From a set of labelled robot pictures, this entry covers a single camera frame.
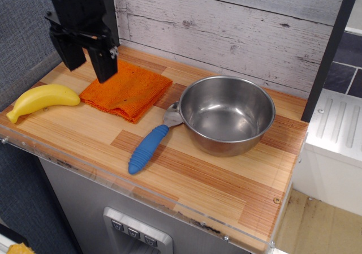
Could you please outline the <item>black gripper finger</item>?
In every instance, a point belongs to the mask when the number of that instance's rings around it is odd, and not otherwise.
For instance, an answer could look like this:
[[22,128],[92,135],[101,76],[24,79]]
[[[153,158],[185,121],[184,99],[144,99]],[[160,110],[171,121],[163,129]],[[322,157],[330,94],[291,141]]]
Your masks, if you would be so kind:
[[83,49],[68,37],[50,34],[51,41],[65,66],[73,71],[86,62]]
[[99,83],[104,83],[118,72],[117,56],[110,50],[89,48],[88,54]]

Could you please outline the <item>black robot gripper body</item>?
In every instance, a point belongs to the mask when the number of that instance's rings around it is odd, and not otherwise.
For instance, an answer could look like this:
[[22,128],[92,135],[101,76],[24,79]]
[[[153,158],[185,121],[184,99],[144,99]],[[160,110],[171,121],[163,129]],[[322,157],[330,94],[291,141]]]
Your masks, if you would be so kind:
[[110,28],[104,23],[104,0],[51,0],[54,12],[47,12],[50,33],[68,37],[83,47],[108,49],[118,55]]

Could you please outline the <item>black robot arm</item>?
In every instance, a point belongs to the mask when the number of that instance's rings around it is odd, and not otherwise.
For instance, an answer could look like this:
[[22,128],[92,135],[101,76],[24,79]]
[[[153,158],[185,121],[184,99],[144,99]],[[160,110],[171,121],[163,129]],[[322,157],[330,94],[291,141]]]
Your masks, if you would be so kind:
[[100,83],[118,70],[119,36],[114,0],[51,0],[47,12],[51,41],[66,67],[73,71],[90,57]]

